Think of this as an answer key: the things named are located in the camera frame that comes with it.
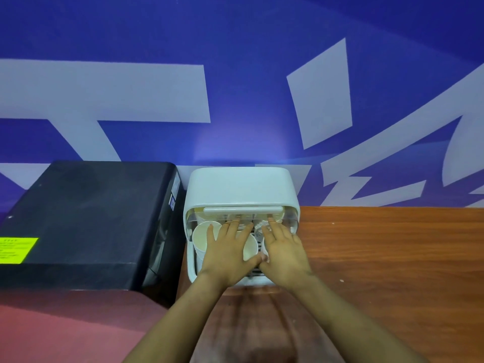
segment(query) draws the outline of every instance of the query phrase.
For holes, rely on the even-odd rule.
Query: wooden table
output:
[[[313,271],[432,362],[484,362],[484,209],[302,207]],[[178,295],[190,285],[182,270]],[[192,361],[340,361],[277,287],[229,289]]]

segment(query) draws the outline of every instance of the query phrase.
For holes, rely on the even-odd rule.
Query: red surface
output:
[[[134,292],[2,292],[0,303],[9,363],[118,363],[166,312]]]

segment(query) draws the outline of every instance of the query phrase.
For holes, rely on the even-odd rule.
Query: blue wall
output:
[[[484,0],[0,0],[0,213],[54,159],[287,165],[301,205],[484,207],[483,14]],[[153,92],[163,104],[143,105]]]

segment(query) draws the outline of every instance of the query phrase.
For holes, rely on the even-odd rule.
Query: blue and white sticker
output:
[[[180,176],[178,175],[178,172],[177,172],[177,174],[175,175],[175,179],[173,180],[173,186],[171,187],[171,194],[173,195],[175,200],[177,199],[179,187],[180,187]]]
[[[169,202],[169,204],[170,204],[171,209],[174,210],[175,209],[175,198],[173,197],[173,194],[170,195],[170,202]]]

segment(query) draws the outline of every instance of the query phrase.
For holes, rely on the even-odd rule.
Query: yellow label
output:
[[[38,239],[0,237],[0,264],[21,264]]]

